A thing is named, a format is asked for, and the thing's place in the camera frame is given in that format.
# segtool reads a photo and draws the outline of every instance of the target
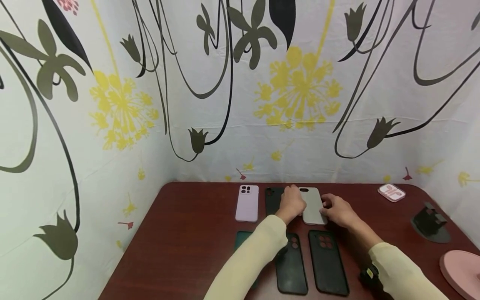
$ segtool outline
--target fabric backdrop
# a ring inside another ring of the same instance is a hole
[[[479,11],[0,0],[0,298],[96,299],[172,180],[413,184],[480,246]]]

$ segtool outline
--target phone case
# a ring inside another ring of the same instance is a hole
[[[275,259],[276,285],[281,293],[306,295],[308,293],[300,239],[295,233],[287,233],[286,252]]]
[[[235,219],[240,222],[258,220],[258,185],[241,185]]]
[[[235,238],[235,251],[245,242],[250,235],[252,235],[252,231],[239,231],[237,232],[237,237]],[[256,288],[257,287],[257,282],[258,280],[256,279],[255,282],[252,284],[251,288]]]
[[[334,235],[330,231],[310,230],[308,239],[317,289],[348,296],[350,289]]]
[[[267,216],[274,215],[280,207],[284,188],[265,189],[265,210]]]
[[[305,224],[309,225],[326,225],[327,218],[320,214],[320,209],[323,208],[322,199],[317,188],[299,188],[303,200],[307,203],[305,211],[303,211],[302,218]]]

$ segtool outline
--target phone stand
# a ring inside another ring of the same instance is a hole
[[[445,244],[450,241],[450,234],[445,228],[447,220],[436,212],[433,205],[424,203],[425,207],[416,214],[411,223],[422,237],[435,243]]]

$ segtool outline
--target pink round base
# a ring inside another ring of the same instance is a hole
[[[461,250],[445,253],[440,270],[448,283],[467,300],[480,300],[480,256]]]

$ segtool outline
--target table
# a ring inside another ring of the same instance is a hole
[[[237,195],[242,183],[172,182],[158,194],[140,225],[122,260],[105,287],[101,300],[166,299],[202,300],[223,264],[233,253],[236,232],[253,231],[265,216],[267,187],[284,183],[249,183],[260,187],[259,218],[256,224],[235,221]],[[333,193],[348,200],[357,212],[386,242],[399,247],[423,270],[450,300],[463,299],[440,272],[440,257],[459,249],[480,254],[465,234],[446,217],[426,192],[408,184],[399,184],[407,196],[398,203],[384,199],[377,189],[380,184],[297,184],[316,187],[320,193]],[[436,244],[418,235],[410,218],[432,203],[448,220],[446,228],[452,240]],[[248,300],[333,300],[344,297],[320,293],[313,278],[308,231],[325,229],[305,225],[296,218],[287,230],[300,236],[309,293],[307,296],[281,294],[276,286],[273,263],[259,275],[259,285],[249,291]],[[327,225],[340,245],[340,253],[350,287],[348,299],[384,299],[383,292],[370,292],[358,280],[360,267],[367,255],[352,247],[354,239],[341,228]]]

